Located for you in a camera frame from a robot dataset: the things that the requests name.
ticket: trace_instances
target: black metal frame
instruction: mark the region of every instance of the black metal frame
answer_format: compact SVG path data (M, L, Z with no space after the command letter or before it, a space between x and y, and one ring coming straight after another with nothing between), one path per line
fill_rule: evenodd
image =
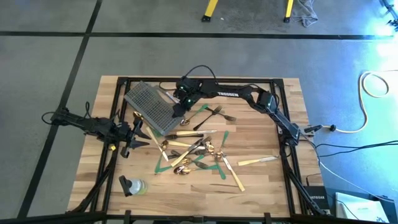
M114 117L118 105L119 95L122 86L125 85L124 94L126 94L131 87L132 82L144 81L144 82L176 82L178 78L131 78L131 77L119 77L117 80L117 85L114 93L113 103L111 107L110 118ZM271 87L271 93L276 94L276 88L280 91L280 102L282 105L283 112L285 116L290 120L289 109L287 107L286 94L284 89L283 79L253 79L253 78L219 78L221 83L268 83ZM126 115L127 101L123 99L120 121L124 121ZM279 146L281 156L286 158L285 148L286 144L283 138L283 134L278 134ZM284 171L285 189L287 202L289 207L290 217L286 218L272 218L270 213L264 213L263 217L206 217L206 216L158 216L158 215L131 215L130 210L126 210L124 215L108 215L109 199L111 196L111 187L113 184L113 175L116 167L116 160L118 157L118 144L116 149L111 154L111 159L105 168L106 157L108 154L108 145L104 143L102 155L99 161L98 173L96 178L96 183L90 190L89 194L85 199L82 200L81 204L77 208L69 211L65 214L59 215L46 215L39 217L18 217L7 220L0 220L0 224L22 224L22 223L40 223L40 224L62 224L62 223L87 223L87 222L97 222L102 221L104 224L107 220L124 220L125 224L130 224L135 220L159 220L159 221L190 221L194 223L203 222L263 222L265 224L271 224L272 222L290 222L290 223L374 223L374 222L364 222L362 220L347 220L340 219L329 216L313 216L307 215L306 204L302 197L300 197L300 208L302 214L296 214L294 207L294 199L292 193L292 186L290 181L297 184L299 182L301 185L300 169L297 159L297 153L294 146L289 146L291 150L291 158L293 171L290 168L287 160L282 159L282 167ZM108 179L104 200L102 204L101 211L96 211L96 206L98 202L99 189L101 188L104 181ZM85 212L91 203L90 211Z

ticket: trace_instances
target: concrete floor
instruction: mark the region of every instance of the concrete floor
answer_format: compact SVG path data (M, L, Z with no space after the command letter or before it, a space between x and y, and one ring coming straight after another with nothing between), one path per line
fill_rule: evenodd
M84 32L95 0L2 0L0 31ZM319 21L309 28L281 22L284 1L220 1L210 24L199 20L206 1L104 0L93 32L225 32L262 34L390 34L378 0L315 1ZM40 116L56 108L81 37L0 37L0 218L16 217L49 127ZM83 114L102 75L182 75L195 65L219 76L298 77L312 124L356 129L363 123L358 77L364 70L397 69L392 40L278 40L91 37L67 106ZM197 70L194 75L206 75ZM319 132L315 143L361 146L396 139L398 94L364 96L368 127L358 134ZM373 80L376 91L382 86ZM30 216L63 213L83 145L76 129L58 130ZM325 147L320 153L339 149ZM368 191L398 200L395 147L329 157L323 163ZM325 186L360 190L323 170Z

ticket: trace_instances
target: wooden table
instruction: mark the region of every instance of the wooden table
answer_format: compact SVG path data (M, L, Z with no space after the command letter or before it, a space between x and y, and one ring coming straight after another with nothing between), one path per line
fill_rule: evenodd
M117 76L103 76L101 78L92 116L109 116L117 79ZM284 83L292 122L299 125L307 124L307 112L298 78L285 78ZM162 86L174 88L175 84L163 83ZM260 86L266 90L269 89L268 84L260 84ZM121 107L123 93L122 90L118 108ZM221 116L214 116L201 129L218 130L217 133L211 134L212 143L216 149L221 145L224 131L230 132L223 151L228 155L228 160L246 191L241 192L239 190L230 171L222 162L220 164L227 175L226 180L221 179L217 170L201 170L181 176L173 174L173 170L170 169L161 174L154 174L160 152L155 147L154 142L149 141L150 146L131 151L128 159L118 155L109 203L109 214L124 214L125 210L131 210L135 215L263 217L264 212L269 212L272 217L289 217L280 159L247 166L237 166L236 164L238 161L279 154L279 142L274 122L268 115L260 114L250 108L244 100L227 97L202 99L186 116L194 113L204 103L208 103L210 108L222 105L223 113L237 117L236 122L230 122ZM133 111L132 107L127 106L125 120L129 123L133 121ZM208 115L209 112L204 111L194 117L189 126L177 126L176 129L192 130ZM143 126L142 130L146 133L145 127L146 125ZM179 139L179 141L185 143L192 143L195 140L192 138ZM94 185L102 147L102 142L97 141L92 136L86 137L68 209L76 207ZM183 147L173 147L173 149L179 152L186 150ZM300 142L297 146L297 157L302 179L306 175L320 172L315 152L309 144ZM202 162L209 165L214 164L211 157L205 157ZM163 159L161 167L168 165L169 163ZM149 184L147 193L125 197L118 180L120 175L125 175L126 178L145 180ZM321 185L322 178L319 175L312 176L311 183ZM103 194L103 189L104 185L98 201L99 208L102 205L103 197L101 194ZM296 212L299 213L299 200L293 185L292 190Z

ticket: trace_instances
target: cloth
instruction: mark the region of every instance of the cloth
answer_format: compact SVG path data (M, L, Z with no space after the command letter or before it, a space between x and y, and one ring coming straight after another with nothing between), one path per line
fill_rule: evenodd
M294 0L291 18L294 22L302 21L304 27L318 21L317 14L313 10L314 0Z

